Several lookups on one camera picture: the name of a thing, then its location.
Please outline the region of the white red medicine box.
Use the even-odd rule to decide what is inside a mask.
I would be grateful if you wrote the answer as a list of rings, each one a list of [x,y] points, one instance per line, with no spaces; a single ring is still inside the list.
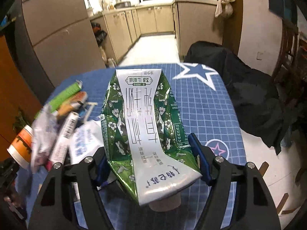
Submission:
[[[48,162],[45,166],[47,171],[50,171],[52,169],[53,164],[55,163],[64,164],[64,160],[68,151],[68,146],[70,144],[70,138],[76,128],[78,118],[79,115],[77,112],[71,112],[64,121],[62,128],[59,131],[56,143],[48,158]]]

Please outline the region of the orange white paper cup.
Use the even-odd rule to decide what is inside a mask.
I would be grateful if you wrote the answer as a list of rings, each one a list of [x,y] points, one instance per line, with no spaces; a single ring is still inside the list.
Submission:
[[[31,162],[32,133],[32,128],[29,125],[25,125],[7,149],[10,156],[23,169],[27,169]]]

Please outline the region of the green white milk carton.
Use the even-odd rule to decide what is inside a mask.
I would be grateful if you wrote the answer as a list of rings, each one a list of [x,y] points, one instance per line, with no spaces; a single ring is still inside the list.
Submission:
[[[172,196],[201,177],[161,69],[117,69],[101,125],[111,170],[140,206]]]

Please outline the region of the white blue wipes packet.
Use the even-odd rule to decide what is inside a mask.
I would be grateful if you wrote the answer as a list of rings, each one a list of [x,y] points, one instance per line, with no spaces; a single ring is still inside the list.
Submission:
[[[104,147],[100,121],[87,121],[73,133],[69,144],[70,163],[78,164],[87,156]]]

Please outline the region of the green white medicine box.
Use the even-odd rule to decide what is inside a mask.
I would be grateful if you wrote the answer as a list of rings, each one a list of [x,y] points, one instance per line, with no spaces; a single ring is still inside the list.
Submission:
[[[56,111],[59,109],[59,107],[64,101],[66,101],[68,98],[70,98],[77,92],[82,91],[82,85],[83,85],[82,81],[79,80],[75,81],[72,85],[62,90],[59,94],[57,94],[49,102],[47,102],[46,105],[44,105],[44,107],[35,115],[34,118],[37,119],[39,115],[42,114],[44,109],[47,109],[48,113],[51,113],[52,115],[55,116]]]

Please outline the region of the beige kitchen cabinets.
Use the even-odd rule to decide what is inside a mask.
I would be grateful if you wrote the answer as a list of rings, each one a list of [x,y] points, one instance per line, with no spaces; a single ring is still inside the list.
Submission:
[[[173,34],[178,55],[191,44],[207,41],[222,44],[223,20],[215,17],[214,0],[173,0],[101,12],[90,17],[107,33],[102,42],[106,57],[119,64],[142,36]]]

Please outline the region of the black cloth covered chair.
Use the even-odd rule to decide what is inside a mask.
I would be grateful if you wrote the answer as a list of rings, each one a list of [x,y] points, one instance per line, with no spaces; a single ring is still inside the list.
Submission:
[[[184,61],[215,69],[229,93],[240,128],[281,152],[285,110],[271,77],[246,65],[229,49],[205,41],[193,43]]]

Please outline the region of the blue grid star tablecloth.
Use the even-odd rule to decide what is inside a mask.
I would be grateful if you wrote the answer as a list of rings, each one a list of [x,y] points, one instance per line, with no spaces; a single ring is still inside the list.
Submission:
[[[172,88],[187,135],[194,133],[203,145],[208,144],[214,154],[220,154],[230,163],[240,165],[246,163],[246,154],[236,113],[218,74],[209,74],[212,71],[200,64],[152,64],[123,68],[162,69]],[[192,77],[173,79],[183,71],[188,71],[187,74],[192,74]],[[82,89],[88,94],[88,100],[98,103],[90,114],[89,120],[97,119],[102,110],[108,83],[114,72],[115,69],[100,69],[70,76],[56,86],[47,101],[49,102],[76,80],[80,80],[83,82]],[[209,78],[211,78],[215,90],[204,83]],[[47,174],[44,167],[34,174],[30,168],[27,170],[21,168],[18,172],[16,190],[23,198],[27,212],[27,223],[30,220],[39,185],[44,182]],[[210,190],[202,180],[198,180],[181,192],[182,202],[178,208],[168,212],[154,212],[148,206],[139,207],[131,200],[131,197],[123,194],[121,189],[117,193],[116,188],[119,187],[114,182],[102,187],[99,191],[100,198],[115,229],[194,229]],[[236,183],[232,183],[221,227],[226,227],[230,223],[235,192]]]

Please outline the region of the orange wooden cabinet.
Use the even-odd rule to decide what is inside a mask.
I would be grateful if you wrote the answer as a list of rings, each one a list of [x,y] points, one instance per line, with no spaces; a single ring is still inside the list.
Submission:
[[[41,103],[18,71],[4,36],[1,36],[1,160],[9,157],[7,148],[23,127],[32,123]]]

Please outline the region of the grey refrigerator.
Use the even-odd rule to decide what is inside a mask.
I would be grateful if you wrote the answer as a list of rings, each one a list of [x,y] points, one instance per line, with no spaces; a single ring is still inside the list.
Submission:
[[[18,0],[22,12],[20,48],[27,83],[41,100],[66,78],[106,67],[84,0]]]

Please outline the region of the wooden chair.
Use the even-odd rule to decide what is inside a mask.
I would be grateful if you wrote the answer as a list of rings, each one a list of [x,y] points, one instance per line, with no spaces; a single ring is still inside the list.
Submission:
[[[306,82],[306,36],[288,20],[282,20],[281,47],[272,73],[273,82],[282,70],[290,73],[296,83]]]

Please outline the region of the hanging cloth bag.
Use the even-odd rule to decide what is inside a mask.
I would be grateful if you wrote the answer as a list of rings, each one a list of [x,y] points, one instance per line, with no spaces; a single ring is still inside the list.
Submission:
[[[233,7],[231,5],[233,2],[235,0],[218,0],[215,17],[229,18],[233,14]]]

